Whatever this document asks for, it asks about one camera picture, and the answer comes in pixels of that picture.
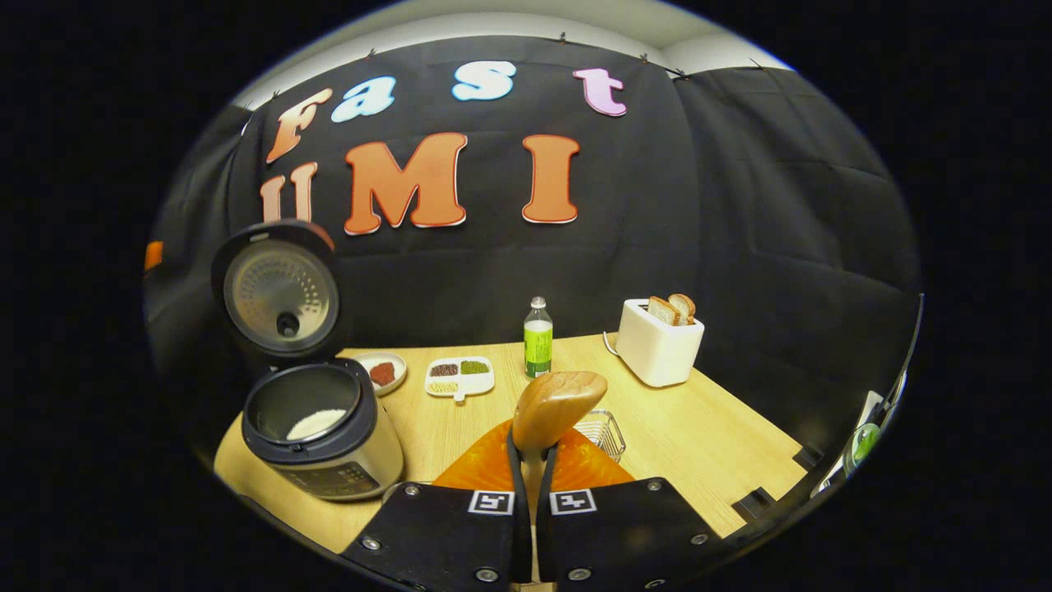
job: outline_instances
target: blue letter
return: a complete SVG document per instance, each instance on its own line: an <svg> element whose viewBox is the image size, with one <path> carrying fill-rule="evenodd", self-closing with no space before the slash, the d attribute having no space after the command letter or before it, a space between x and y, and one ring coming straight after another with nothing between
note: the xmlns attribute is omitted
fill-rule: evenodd
<svg viewBox="0 0 1052 592"><path fill-rule="evenodd" d="M389 107L394 102L391 88L394 87L394 77L381 76L366 80L355 86L343 96L344 101L332 110L332 121L340 123L353 119L359 115L376 115Z"/></svg>
<svg viewBox="0 0 1052 592"><path fill-rule="evenodd" d="M453 86L453 97L460 101L491 101L511 91L511 77L515 66L511 62L471 62L457 68L453 77L460 84Z"/></svg>

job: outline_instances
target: black fabric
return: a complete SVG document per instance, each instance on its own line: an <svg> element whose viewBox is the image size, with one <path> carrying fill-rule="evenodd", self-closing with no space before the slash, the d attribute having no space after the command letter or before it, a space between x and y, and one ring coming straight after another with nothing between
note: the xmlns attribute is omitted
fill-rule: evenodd
<svg viewBox="0 0 1052 592"><path fill-rule="evenodd" d="M456 100L456 68L490 59L515 64L512 90ZM614 98L626 115L587 104L571 73L588 67L624 82ZM378 76L396 77L393 104L333 123L343 94ZM332 97L300 143L267 165L278 117L326 87ZM673 81L602 48L472 37L360 59L255 113L231 109L178 177L155 230L165 262L147 278L159 364L182 390L187 422L215 420L195 428L209 432L208 446L240 409L251 372L220 335L206 275L174 269L206 268L222 240L262 221L267 179L286 177L282 216L294 217L287 179L311 161L312 221L333 239L353 304L347 346L515 342L534 294L547 299L557 338L615 331L623 301L683 291L706 325L695 366L822 454L838 452L867 391L886 393L906 354L920 280L902 197L854 125L795 73L728 68ZM346 234L346 152L383 141L405 166L440 131L468 138L457 169L466 221L416 227L414 198L400 227L385 219L373 233ZM532 170L522 141L537 134L581 145L570 223L522 217ZM176 275L162 286L164 273Z"/></svg>
<svg viewBox="0 0 1052 592"><path fill-rule="evenodd" d="M858 129L800 75L674 83L693 137L697 368L804 445L835 454L901 369L920 290L902 196Z"/></svg>

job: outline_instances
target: open lid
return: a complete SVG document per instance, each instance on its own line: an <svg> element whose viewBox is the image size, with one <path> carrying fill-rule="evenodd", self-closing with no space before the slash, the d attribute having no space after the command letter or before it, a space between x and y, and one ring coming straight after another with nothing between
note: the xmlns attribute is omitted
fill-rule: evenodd
<svg viewBox="0 0 1052 592"><path fill-rule="evenodd" d="M254 224L223 243L213 292L242 347L278 367L326 362L343 349L350 315L335 250L321 226L297 219Z"/></svg>

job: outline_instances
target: wooden handle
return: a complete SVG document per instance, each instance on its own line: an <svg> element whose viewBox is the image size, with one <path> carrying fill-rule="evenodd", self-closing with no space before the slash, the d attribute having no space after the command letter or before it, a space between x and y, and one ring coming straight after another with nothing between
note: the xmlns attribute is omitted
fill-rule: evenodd
<svg viewBox="0 0 1052 592"><path fill-rule="evenodd" d="M552 372L533 380L519 397L511 440L523 454L554 446L606 394L594 372Z"/></svg>

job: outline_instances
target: plastic bottle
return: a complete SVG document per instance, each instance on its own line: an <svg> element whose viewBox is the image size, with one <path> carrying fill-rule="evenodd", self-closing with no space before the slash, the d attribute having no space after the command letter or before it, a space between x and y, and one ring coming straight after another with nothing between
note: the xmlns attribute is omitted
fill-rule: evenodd
<svg viewBox="0 0 1052 592"><path fill-rule="evenodd" d="M529 304L530 311L523 324L523 341L526 344L526 376L537 379L551 372L551 318L545 310L542 295L534 295Z"/></svg>

